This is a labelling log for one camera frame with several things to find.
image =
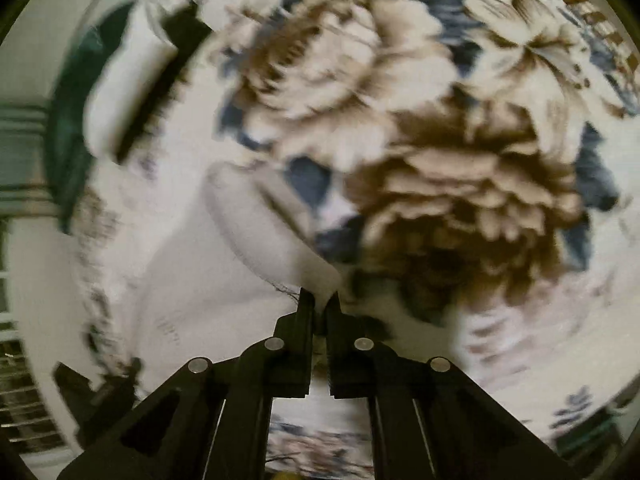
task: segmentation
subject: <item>green object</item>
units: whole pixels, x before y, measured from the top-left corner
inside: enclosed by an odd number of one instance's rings
[[[94,158],[84,145],[82,114],[107,61],[120,46],[135,1],[111,11],[73,47],[58,78],[44,142],[47,180],[60,208],[60,230],[68,234],[78,197]]]

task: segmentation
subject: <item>floral fabric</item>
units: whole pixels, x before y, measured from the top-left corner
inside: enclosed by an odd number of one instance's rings
[[[125,165],[91,177],[110,239],[93,195],[76,212],[110,368],[130,357],[124,291],[223,160],[281,173],[345,309],[399,354],[455,359],[538,436],[585,384],[587,417],[636,375],[638,90],[562,0],[194,1],[214,34]],[[595,372],[612,346],[624,362]],[[279,415],[278,468],[297,454],[306,476],[370,478],[361,444]]]

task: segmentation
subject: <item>brown striped pattern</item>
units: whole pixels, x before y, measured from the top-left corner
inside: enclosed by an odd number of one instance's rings
[[[599,35],[617,54],[620,62],[626,65],[628,73],[633,75],[633,79],[640,82],[640,60],[632,51],[622,35],[616,30],[614,25],[607,19],[590,0],[563,0],[579,16],[593,27],[593,31]]]

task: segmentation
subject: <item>silver rivet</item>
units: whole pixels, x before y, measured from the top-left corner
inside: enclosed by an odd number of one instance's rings
[[[451,370],[451,363],[444,357],[434,357],[431,360],[431,369],[436,372],[448,372]]]
[[[359,337],[354,341],[353,345],[358,349],[366,352],[373,348],[373,341],[368,337]]]
[[[284,348],[284,341],[279,337],[270,337],[264,342],[264,347],[267,350],[276,351]]]
[[[209,363],[207,363],[207,360],[202,357],[196,357],[189,361],[189,371],[194,374],[199,374],[207,368],[209,368]]]

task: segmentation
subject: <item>cream flower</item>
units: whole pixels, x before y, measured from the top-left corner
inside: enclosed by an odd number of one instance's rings
[[[556,230],[583,212],[574,169],[548,163],[530,121],[468,143],[465,113],[454,96],[402,121],[402,145],[346,177],[366,218],[363,264],[400,278],[425,308],[481,310],[496,296],[520,305],[537,280],[563,271]]]
[[[465,91],[474,98],[511,105],[529,115],[541,152],[562,163],[575,160],[584,122],[620,114],[622,103],[589,62],[579,30],[539,0],[465,0],[486,28],[470,32],[482,48]],[[479,107],[468,136],[495,116]]]
[[[457,76],[440,30],[415,0],[303,0],[241,70],[247,134],[280,160],[340,171],[379,160],[398,136],[394,114],[439,99]]]

